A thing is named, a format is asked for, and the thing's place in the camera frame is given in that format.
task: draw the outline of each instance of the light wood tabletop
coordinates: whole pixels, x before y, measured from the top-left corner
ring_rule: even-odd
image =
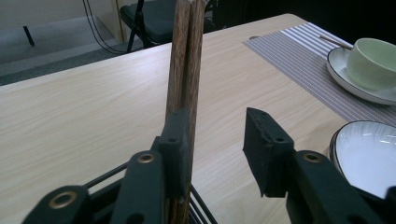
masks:
[[[261,198],[242,151],[247,107],[269,113],[297,150],[327,154],[347,122],[243,44],[304,20],[285,14],[204,35],[192,184],[219,223],[290,223]],[[165,117],[171,45],[0,87],[0,222],[21,223],[64,185],[148,150]]]

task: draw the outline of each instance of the green cup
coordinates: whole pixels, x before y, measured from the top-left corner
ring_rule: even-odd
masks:
[[[368,90],[396,87],[396,46],[362,38],[356,41],[346,62],[350,79]]]

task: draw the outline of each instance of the wooden chopstick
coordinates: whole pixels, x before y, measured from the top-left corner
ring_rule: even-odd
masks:
[[[340,46],[340,47],[343,48],[343,49],[352,50],[352,47],[347,46],[347,45],[345,45],[345,44],[343,44],[343,43],[337,42],[337,41],[335,41],[335,40],[332,40],[332,39],[330,39],[329,37],[326,37],[326,36],[324,36],[324,35],[320,35],[319,38],[324,39],[324,40],[326,40],[326,41],[329,41],[329,42],[331,42],[331,43],[334,43],[335,45],[338,45],[338,46]]]
[[[204,32],[205,3],[203,0],[177,0],[171,64],[169,70],[166,117],[181,108],[190,111],[191,155],[195,139],[199,76],[201,69],[202,38]],[[191,185],[191,174],[188,186]],[[184,203],[169,200],[168,222],[188,223],[190,191]]]

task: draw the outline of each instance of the chair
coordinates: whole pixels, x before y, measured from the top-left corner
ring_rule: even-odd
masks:
[[[138,0],[137,4],[120,9],[120,18],[131,29],[127,52],[131,52],[134,36],[143,41],[144,49],[172,42],[177,0]],[[216,30],[207,18],[204,33]]]

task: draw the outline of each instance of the saucer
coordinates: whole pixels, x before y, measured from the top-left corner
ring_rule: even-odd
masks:
[[[344,89],[360,98],[381,104],[381,105],[396,105],[396,88],[372,91],[366,90],[358,86],[350,80],[347,74],[347,57],[350,50],[348,49],[332,49],[327,56],[327,68],[329,69],[332,78]]]
[[[350,185],[385,198],[396,186],[396,128],[374,121],[353,121],[330,143],[331,161]]]

